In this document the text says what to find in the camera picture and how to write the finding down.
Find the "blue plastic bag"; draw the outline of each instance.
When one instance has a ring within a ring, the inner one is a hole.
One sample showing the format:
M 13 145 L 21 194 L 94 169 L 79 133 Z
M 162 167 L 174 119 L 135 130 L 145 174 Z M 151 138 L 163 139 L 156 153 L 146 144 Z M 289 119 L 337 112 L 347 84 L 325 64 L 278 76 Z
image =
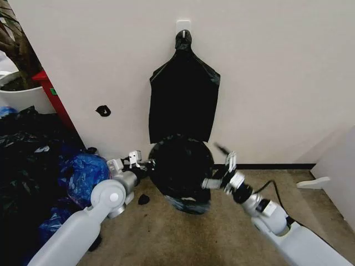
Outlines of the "blue plastic bag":
M 39 226 L 39 241 L 44 245 L 49 238 L 62 226 L 62 224 L 72 215 L 67 208 L 53 207 L 50 209 L 51 217 Z
M 109 169 L 103 158 L 78 154 L 63 165 L 58 182 L 67 189 L 68 196 L 80 208 L 85 208 L 91 205 L 93 188 L 106 179 L 109 179 Z
M 15 113 L 17 114 L 18 111 L 15 108 L 12 108 L 10 106 L 2 106 L 0 107 L 0 117 L 6 116 L 8 114 Z

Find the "small black object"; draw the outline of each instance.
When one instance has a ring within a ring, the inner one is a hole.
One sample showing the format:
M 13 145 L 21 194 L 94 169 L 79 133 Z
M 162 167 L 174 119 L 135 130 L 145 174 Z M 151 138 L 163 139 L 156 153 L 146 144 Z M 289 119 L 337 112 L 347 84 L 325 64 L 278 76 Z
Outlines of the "small black object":
M 150 198 L 146 194 L 142 194 L 138 199 L 139 205 L 146 205 L 150 201 Z
M 98 149 L 96 149 L 95 147 L 90 147 L 90 148 L 87 148 L 86 152 L 87 154 L 95 154 L 97 153 Z
M 228 155 L 230 151 L 226 147 L 220 146 L 218 143 L 215 143 L 215 146 L 224 154 Z
M 100 116 L 106 117 L 111 114 L 111 110 L 107 107 L 107 105 L 100 105 L 97 107 L 96 112 L 100 114 Z

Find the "white pot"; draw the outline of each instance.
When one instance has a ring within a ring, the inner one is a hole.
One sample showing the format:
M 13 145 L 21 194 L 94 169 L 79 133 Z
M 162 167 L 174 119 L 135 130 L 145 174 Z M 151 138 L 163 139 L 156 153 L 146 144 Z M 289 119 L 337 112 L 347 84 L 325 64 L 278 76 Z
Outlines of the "white pot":
M 19 77 L 19 72 L 15 72 L 0 78 L 0 86 Z M 47 95 L 42 87 L 20 91 L 0 90 L 0 106 L 11 106 L 18 111 L 34 105 L 40 114 L 51 114 L 55 112 Z

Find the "black baseboard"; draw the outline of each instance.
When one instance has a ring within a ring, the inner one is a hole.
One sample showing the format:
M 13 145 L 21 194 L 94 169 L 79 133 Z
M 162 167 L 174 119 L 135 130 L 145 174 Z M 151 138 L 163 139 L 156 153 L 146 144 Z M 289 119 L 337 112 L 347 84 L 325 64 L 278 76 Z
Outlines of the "black baseboard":
M 241 170 L 310 170 L 315 163 L 245 163 L 237 165 Z M 215 169 L 223 167 L 222 164 L 215 164 Z

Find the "black cable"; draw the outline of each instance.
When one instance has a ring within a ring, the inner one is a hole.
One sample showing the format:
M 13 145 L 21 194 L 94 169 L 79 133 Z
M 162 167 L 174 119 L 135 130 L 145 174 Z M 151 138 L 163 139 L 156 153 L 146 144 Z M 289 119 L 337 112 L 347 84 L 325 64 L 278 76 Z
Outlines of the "black cable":
M 284 208 L 283 204 L 282 204 L 282 201 L 281 201 L 281 197 L 280 197 L 280 194 L 278 192 L 278 188 L 277 188 L 277 185 L 276 185 L 276 182 L 275 180 L 269 180 L 265 183 L 265 185 L 263 185 L 261 188 L 259 188 L 257 191 L 255 191 L 253 194 L 256 194 L 256 193 L 259 193 L 260 191 L 263 191 L 270 183 L 273 184 L 273 187 L 275 188 L 275 192 L 276 192 L 276 195 L 277 195 L 277 199 L 278 199 L 278 202 L 280 203 L 280 206 Z

